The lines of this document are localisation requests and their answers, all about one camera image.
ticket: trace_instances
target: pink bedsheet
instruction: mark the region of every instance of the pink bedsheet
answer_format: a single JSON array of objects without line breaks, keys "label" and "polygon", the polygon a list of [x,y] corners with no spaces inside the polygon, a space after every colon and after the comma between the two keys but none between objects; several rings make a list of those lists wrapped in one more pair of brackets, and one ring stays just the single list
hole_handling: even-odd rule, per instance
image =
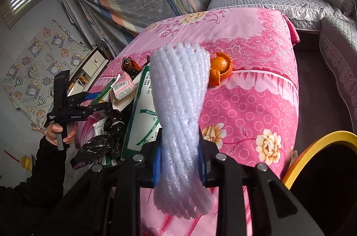
[{"label": "pink bedsheet", "polygon": [[[197,42],[210,54],[227,53],[234,62],[232,75],[208,89],[199,119],[205,140],[238,163],[265,162],[280,177],[290,160],[298,124],[298,78],[292,45],[299,37],[280,12],[263,8],[213,10],[171,18],[146,28],[92,88],[100,91],[121,73],[123,57],[139,65],[155,49],[168,43]],[[199,219],[185,220],[158,211],[153,190],[141,191],[143,235],[215,235],[218,188],[211,189],[214,208]],[[251,235],[247,192],[246,218]]]}]

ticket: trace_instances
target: barcode label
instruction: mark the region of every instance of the barcode label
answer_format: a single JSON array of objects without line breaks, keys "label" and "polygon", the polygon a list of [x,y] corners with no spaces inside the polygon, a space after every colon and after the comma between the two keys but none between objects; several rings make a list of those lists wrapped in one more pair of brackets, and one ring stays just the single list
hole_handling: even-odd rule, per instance
[{"label": "barcode label", "polygon": [[128,83],[129,83],[128,81],[120,82],[119,84],[113,86],[113,90],[118,91],[119,89],[121,89],[125,85],[127,85]]},{"label": "barcode label", "polygon": [[133,91],[133,89],[129,87],[129,88],[125,89],[124,91],[120,92],[118,96],[124,97],[125,95],[129,94],[131,91]]}]

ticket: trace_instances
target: gray sheet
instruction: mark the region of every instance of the gray sheet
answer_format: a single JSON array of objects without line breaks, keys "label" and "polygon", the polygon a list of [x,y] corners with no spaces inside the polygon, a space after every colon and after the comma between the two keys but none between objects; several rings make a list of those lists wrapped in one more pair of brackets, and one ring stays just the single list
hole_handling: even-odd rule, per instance
[{"label": "gray sheet", "polygon": [[357,30],[351,23],[333,16],[322,19],[320,50],[336,77],[357,132]]},{"label": "gray sheet", "polygon": [[263,7],[285,14],[296,29],[320,30],[321,19],[334,13],[324,0],[212,0],[209,10],[228,7]]}]

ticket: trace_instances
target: orange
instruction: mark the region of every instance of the orange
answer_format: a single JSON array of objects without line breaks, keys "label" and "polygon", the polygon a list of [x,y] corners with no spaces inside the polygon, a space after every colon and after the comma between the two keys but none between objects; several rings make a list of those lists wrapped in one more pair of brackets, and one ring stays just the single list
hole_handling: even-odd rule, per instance
[{"label": "orange", "polygon": [[233,70],[232,59],[222,52],[217,52],[217,56],[211,59],[210,79],[208,85],[217,87],[220,85],[221,80],[230,76]]}]

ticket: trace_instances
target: metal bolt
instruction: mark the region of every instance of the metal bolt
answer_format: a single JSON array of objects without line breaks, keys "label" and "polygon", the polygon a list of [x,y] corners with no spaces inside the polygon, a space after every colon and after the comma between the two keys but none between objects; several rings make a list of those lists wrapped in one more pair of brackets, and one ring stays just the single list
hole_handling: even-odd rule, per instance
[{"label": "metal bolt", "polygon": [[262,164],[262,163],[257,164],[257,168],[259,170],[261,170],[262,172],[266,172],[267,169],[268,169],[267,165],[266,164]]},{"label": "metal bolt", "polygon": [[141,154],[137,154],[137,155],[133,156],[133,160],[138,161],[138,162],[142,161],[143,159],[144,159],[144,156]]},{"label": "metal bolt", "polygon": [[218,159],[219,161],[225,161],[227,159],[227,156],[224,153],[218,153],[216,154],[216,159]]},{"label": "metal bolt", "polygon": [[103,169],[103,166],[100,164],[95,164],[94,166],[92,166],[92,171],[94,172],[100,172]]}]

